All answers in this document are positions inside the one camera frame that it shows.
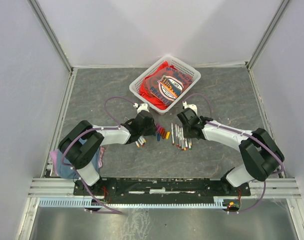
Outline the pens pile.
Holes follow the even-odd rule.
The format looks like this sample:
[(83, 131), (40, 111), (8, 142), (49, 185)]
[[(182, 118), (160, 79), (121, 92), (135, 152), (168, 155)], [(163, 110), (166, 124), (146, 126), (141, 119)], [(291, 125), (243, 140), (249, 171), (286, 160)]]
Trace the pens pile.
[(138, 140), (136, 141), (136, 145), (139, 147), (141, 145), (142, 147), (145, 146), (146, 141), (143, 139), (143, 136), (140, 136)]

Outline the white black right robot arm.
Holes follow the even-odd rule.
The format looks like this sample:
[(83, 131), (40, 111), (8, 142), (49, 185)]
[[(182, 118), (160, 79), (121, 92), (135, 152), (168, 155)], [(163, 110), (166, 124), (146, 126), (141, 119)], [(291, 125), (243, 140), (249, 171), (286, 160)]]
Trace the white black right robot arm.
[(237, 129), (210, 117), (197, 116), (189, 107), (177, 117), (182, 123), (185, 138), (218, 142), (241, 154), (243, 164), (227, 172), (220, 183), (225, 195), (233, 195), (244, 183), (253, 180), (264, 182), (270, 175), (285, 170), (282, 151), (263, 128), (255, 131)]

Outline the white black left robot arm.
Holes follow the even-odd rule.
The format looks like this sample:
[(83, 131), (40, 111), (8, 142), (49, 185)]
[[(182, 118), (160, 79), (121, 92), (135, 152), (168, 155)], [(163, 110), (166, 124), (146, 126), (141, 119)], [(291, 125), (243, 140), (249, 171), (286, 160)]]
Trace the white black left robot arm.
[(99, 148), (132, 144), (141, 136), (152, 136), (155, 132), (154, 118), (147, 110), (140, 111), (120, 126), (94, 126), (83, 120), (59, 143), (61, 164), (70, 167), (81, 178), (87, 192), (97, 195), (102, 190), (102, 183), (91, 161)]

